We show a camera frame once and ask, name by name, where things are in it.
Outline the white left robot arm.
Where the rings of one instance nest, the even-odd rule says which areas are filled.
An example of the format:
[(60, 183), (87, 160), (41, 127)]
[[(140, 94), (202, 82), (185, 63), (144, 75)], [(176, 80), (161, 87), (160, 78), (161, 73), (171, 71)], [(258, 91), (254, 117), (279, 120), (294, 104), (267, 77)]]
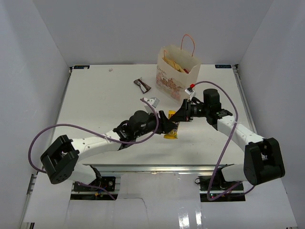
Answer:
[(102, 136), (79, 139), (59, 136), (42, 154), (41, 162), (52, 184), (73, 180), (84, 183), (89, 190), (96, 190), (100, 187), (101, 175), (93, 166), (84, 165), (84, 159), (126, 149), (138, 137), (149, 133), (167, 134), (176, 127), (177, 124), (171, 122), (163, 111), (158, 116), (142, 110), (136, 111), (128, 120)]

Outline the brown kettle chips bag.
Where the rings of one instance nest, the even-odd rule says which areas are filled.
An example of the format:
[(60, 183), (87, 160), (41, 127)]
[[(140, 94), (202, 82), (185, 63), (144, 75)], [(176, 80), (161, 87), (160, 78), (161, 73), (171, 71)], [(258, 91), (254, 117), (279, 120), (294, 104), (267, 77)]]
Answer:
[(180, 73), (185, 73), (185, 70), (179, 65), (177, 64), (175, 61), (173, 61), (170, 58), (166, 58), (163, 57), (163, 60), (172, 68), (174, 68), (176, 71), (180, 72)]

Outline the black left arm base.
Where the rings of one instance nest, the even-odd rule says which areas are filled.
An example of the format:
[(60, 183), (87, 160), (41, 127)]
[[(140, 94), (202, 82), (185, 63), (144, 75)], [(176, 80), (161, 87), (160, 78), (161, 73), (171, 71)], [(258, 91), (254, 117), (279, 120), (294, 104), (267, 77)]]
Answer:
[(100, 177), (97, 178), (96, 180), (94, 180), (93, 182), (91, 182), (89, 184), (90, 187), (88, 186), (82, 186), (78, 183), (74, 183), (73, 186), (73, 191), (75, 192), (104, 192), (103, 190), (99, 189), (99, 188), (94, 188), (92, 186), (97, 186), (97, 187), (101, 187), (105, 190), (107, 190), (108, 192), (113, 192), (115, 190), (115, 183), (116, 183), (116, 177)]

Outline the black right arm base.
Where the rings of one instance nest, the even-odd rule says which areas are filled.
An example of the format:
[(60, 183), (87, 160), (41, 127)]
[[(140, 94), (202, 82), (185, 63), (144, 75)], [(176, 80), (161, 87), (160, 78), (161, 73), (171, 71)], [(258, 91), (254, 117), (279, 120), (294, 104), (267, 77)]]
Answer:
[[(200, 189), (200, 201), (210, 202), (207, 198), (207, 190), (210, 182), (210, 176), (198, 176), (194, 183)], [(222, 182), (218, 178), (215, 178), (210, 190), (210, 198), (215, 198), (217, 195), (229, 189), (231, 186), (235, 185), (236, 182)], [(232, 189), (230, 192), (222, 195), (220, 198), (215, 200), (215, 202), (243, 202), (245, 201), (244, 186), (239, 184), (237, 187)]]

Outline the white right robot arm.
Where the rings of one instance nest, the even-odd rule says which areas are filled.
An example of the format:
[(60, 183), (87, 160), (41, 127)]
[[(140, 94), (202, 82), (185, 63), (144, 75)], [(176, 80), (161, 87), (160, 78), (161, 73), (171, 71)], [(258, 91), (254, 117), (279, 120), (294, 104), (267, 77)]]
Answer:
[(275, 138), (257, 135), (237, 123), (233, 114), (222, 108), (216, 89), (204, 90), (203, 101), (195, 97), (185, 99), (170, 121), (190, 122), (195, 117), (206, 118), (209, 125), (226, 135), (244, 152), (242, 164), (216, 166), (213, 178), (220, 190), (227, 190), (234, 181), (247, 181), (257, 186), (285, 175), (279, 142)]

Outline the white paper bag orange handles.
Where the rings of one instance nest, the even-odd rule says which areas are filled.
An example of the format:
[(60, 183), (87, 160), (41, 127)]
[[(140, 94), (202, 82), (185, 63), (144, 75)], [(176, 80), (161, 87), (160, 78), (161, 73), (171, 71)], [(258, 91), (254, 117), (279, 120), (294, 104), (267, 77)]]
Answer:
[[(183, 43), (181, 43), (180, 46), (168, 45), (162, 47), (157, 57), (157, 88), (177, 102), (182, 102), (183, 99), (188, 97), (185, 89), (197, 82), (202, 64), (201, 60), (194, 55), (195, 42), (192, 36), (185, 34), (183, 38), (186, 36), (193, 42), (193, 50), (191, 52), (183, 49)], [(163, 57), (172, 59), (189, 73), (176, 71), (163, 60)]]

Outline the yellow M&M's candy packet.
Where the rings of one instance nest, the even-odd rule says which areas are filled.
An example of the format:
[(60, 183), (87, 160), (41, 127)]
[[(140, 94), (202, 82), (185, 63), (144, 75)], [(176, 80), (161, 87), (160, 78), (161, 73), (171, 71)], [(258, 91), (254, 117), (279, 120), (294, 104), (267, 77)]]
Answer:
[[(168, 112), (168, 119), (170, 119), (176, 112), (173, 110), (169, 110)], [(175, 128), (172, 129), (169, 133), (166, 133), (163, 137), (165, 139), (177, 139), (178, 138), (178, 128), (180, 122), (173, 122), (175, 124)]]

